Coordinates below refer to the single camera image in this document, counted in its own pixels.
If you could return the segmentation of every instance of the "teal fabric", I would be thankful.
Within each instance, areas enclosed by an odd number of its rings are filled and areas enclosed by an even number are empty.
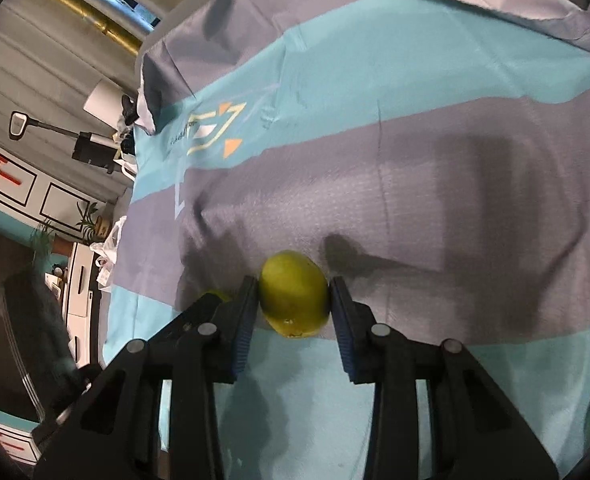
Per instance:
[[[120,287],[113,294],[106,362],[131,338],[150,338],[177,315],[169,305]],[[517,406],[560,474],[568,473],[584,453],[590,329],[522,344],[472,346],[470,351]],[[170,391],[171,384],[165,384],[159,422],[165,449]],[[425,399],[419,395],[423,413]],[[216,387],[222,454],[234,472],[229,478],[361,478],[372,402],[372,386],[348,381],[336,341],[290,340],[256,329],[243,375],[233,386]],[[421,442],[421,469],[428,476],[426,424]]]
[[[436,41],[409,41],[431,30],[439,31]],[[444,44],[444,35],[454,40]],[[133,201],[173,186],[189,166],[235,166],[270,147],[482,97],[561,103],[589,88],[590,54],[563,41],[440,0],[358,0],[286,30],[234,72],[163,110],[155,136],[136,130]],[[227,158],[222,142],[187,157],[188,117],[225,101],[246,103],[235,122],[242,145]]]
[[[435,41],[432,30],[440,31]],[[457,40],[444,44],[444,35]],[[418,36],[427,41],[417,44]],[[156,136],[136,130],[133,200],[176,186],[191,166],[232,167],[270,147],[477,98],[528,96],[553,104],[587,89],[590,54],[561,41],[440,0],[359,0],[290,28],[194,98],[163,110]],[[245,104],[227,133],[243,143],[227,158],[222,142],[187,156],[195,142],[182,134],[188,118],[222,102]],[[177,216],[181,204],[175,207]],[[176,314],[169,304],[113,286],[106,362],[129,339],[152,336]],[[584,451],[590,329],[471,351],[566,474]],[[167,384],[165,445],[169,391]],[[236,385],[216,390],[229,478],[361,478],[372,395],[370,386],[348,383],[335,341],[256,330],[246,372]],[[425,425],[421,436],[426,443]],[[424,446],[424,475],[428,457]]]

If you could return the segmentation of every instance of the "potted plant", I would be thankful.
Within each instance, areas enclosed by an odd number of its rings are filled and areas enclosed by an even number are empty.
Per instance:
[[[110,228],[110,223],[100,215],[95,216],[98,211],[97,202],[89,203],[86,210],[83,211],[77,204],[77,211],[81,220],[77,222],[76,226],[81,229],[84,242],[87,245],[103,242],[108,235],[107,227]]]
[[[51,253],[70,256],[73,252],[73,242],[57,235],[50,219],[40,221],[30,234],[30,246],[35,251],[35,261],[45,261]]]
[[[50,254],[50,245],[53,240],[54,229],[50,225],[50,219],[40,224],[30,234],[30,247],[35,251],[36,262],[44,262]]]

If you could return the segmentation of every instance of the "orange triangle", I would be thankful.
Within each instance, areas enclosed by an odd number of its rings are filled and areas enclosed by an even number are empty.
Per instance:
[[[242,143],[242,139],[226,139],[224,141],[224,158],[231,155],[239,145]]]
[[[219,115],[222,115],[226,110],[229,109],[232,103],[222,103],[219,105]]]

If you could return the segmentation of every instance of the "screw head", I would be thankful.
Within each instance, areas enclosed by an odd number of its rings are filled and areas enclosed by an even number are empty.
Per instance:
[[[371,326],[371,333],[377,337],[386,337],[390,334],[390,326],[384,323],[376,323]]]
[[[213,323],[202,323],[197,327],[197,332],[199,332],[200,335],[213,335],[217,332],[217,326]]]
[[[143,339],[133,339],[133,341],[129,341],[126,345],[126,350],[131,354],[136,354],[144,349],[144,345],[145,343]]]
[[[451,354],[459,354],[463,348],[464,345],[457,341],[457,339],[447,339],[444,341],[444,349]]]

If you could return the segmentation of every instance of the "printed logo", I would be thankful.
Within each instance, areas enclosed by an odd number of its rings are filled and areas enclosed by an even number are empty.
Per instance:
[[[186,155],[200,150],[205,150],[219,140],[229,129],[229,126],[238,117],[246,103],[233,105],[222,103],[217,110],[204,114],[192,114],[184,128],[187,139],[193,139],[194,144],[188,149]],[[225,139],[223,158],[232,155],[242,144],[242,139]]]

